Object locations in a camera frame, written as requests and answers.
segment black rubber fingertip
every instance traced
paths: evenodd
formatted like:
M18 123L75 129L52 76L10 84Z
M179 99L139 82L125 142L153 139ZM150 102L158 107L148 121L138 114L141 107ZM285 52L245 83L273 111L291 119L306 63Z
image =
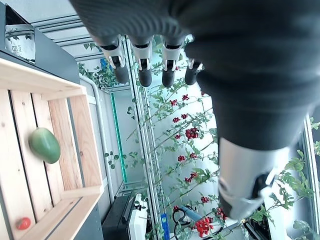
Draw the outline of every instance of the black rubber fingertip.
M151 69L143 69L142 71L139 70L139 80L142 86L149 87L152 83L152 75Z
M121 84L125 84L129 81L129 73L126 65L124 65L124 67L118 66L114 69L114 75L116 80Z
M190 69L187 67L184 76L185 83L189 86L195 84L197 81L197 73L197 69Z
M174 84L175 80L175 71L165 71L162 70L162 84L166 88L170 88Z

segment small red tomato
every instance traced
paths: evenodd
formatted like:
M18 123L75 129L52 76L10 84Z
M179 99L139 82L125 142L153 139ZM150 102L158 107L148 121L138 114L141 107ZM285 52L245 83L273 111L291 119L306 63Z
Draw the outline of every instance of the small red tomato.
M17 223L16 223L16 228L19 230L26 230L30 227L31 225L31 220L28 217L23 217L21 218Z

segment black machine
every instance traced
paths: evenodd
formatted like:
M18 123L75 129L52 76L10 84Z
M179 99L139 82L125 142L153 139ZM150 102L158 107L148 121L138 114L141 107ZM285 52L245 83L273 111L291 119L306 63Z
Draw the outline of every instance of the black machine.
M103 238L141 240L145 238L148 204L141 194L118 196L102 224Z
M143 86L151 84L151 40L163 36L162 83L172 85L185 47L185 82L212 97L219 138L219 198L233 219L271 193L306 113L319 101L318 0L70 0L115 69L128 80L119 35L128 35Z

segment green mango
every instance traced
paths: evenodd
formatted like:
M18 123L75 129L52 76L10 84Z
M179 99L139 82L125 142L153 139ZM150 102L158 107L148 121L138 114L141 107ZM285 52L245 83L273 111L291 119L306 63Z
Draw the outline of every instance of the green mango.
M38 127L28 138L31 151L48 164L59 160L61 149L58 140L48 129Z

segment wooden crate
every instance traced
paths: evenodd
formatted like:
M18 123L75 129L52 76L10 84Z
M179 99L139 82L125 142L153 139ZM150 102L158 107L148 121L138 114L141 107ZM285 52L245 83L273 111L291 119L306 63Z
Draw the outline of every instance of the wooden crate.
M58 139L58 162L44 164L31 152L37 127ZM86 89L0 59L0 154L0 240L74 239L104 190ZM31 226L18 230L23 217Z

